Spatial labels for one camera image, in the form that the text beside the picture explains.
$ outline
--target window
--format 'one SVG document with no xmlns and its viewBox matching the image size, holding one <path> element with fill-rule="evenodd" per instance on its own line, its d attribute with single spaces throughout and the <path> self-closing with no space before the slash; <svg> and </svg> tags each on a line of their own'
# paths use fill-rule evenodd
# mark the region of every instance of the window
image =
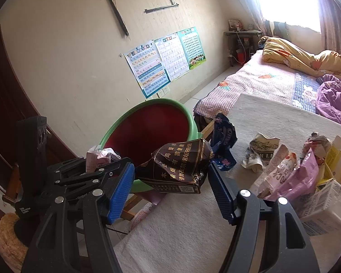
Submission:
<svg viewBox="0 0 341 273">
<path fill-rule="evenodd" d="M 259 3 L 266 20 L 321 32 L 318 0 L 259 0 Z"/>
</svg>

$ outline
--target cardboard box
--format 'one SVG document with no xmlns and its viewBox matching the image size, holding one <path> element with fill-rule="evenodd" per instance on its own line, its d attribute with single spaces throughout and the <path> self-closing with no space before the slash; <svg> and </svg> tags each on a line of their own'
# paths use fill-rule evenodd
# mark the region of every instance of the cardboard box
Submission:
<svg viewBox="0 0 341 273">
<path fill-rule="evenodd" d="M 336 180 L 331 180 L 305 202 L 298 216 L 310 236 L 340 230 L 341 185 Z"/>
<path fill-rule="evenodd" d="M 341 137 L 336 135 L 325 158 L 325 172 L 318 185 L 334 178 L 341 183 Z"/>
</svg>

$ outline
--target yellow duvet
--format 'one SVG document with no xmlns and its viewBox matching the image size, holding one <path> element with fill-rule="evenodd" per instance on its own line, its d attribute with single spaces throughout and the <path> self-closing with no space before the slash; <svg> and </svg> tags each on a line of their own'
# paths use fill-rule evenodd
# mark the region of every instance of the yellow duvet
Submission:
<svg viewBox="0 0 341 273">
<path fill-rule="evenodd" d="M 262 59 L 267 63 L 285 64 L 314 77 L 333 74 L 341 80 L 341 54 L 335 51 L 325 50 L 314 55 L 287 40 L 270 37 L 266 40 Z"/>
</svg>

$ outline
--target door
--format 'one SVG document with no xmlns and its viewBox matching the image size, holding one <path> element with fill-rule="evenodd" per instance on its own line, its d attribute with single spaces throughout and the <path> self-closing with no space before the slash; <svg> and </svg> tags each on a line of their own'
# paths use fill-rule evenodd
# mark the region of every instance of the door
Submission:
<svg viewBox="0 0 341 273">
<path fill-rule="evenodd" d="M 16 122 L 38 115 L 11 66 L 0 27 L 0 185 L 5 189 L 17 161 Z M 48 165 L 75 158 L 53 130 L 47 128 L 52 134 L 46 147 Z"/>
</svg>

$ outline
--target pink paper wrapper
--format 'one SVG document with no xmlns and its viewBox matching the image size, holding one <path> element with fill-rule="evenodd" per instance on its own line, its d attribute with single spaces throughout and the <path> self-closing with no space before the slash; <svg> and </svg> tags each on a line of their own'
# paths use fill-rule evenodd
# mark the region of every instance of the pink paper wrapper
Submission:
<svg viewBox="0 0 341 273">
<path fill-rule="evenodd" d="M 300 167 L 291 173 L 286 181 L 265 199 L 276 200 L 285 197 L 289 201 L 314 191 L 318 176 L 318 165 L 312 149 L 309 149 Z"/>
<path fill-rule="evenodd" d="M 279 163 L 261 183 L 259 187 L 259 198 L 265 198 L 273 194 L 287 180 L 297 165 L 296 153 L 289 152 L 288 155 Z"/>
</svg>

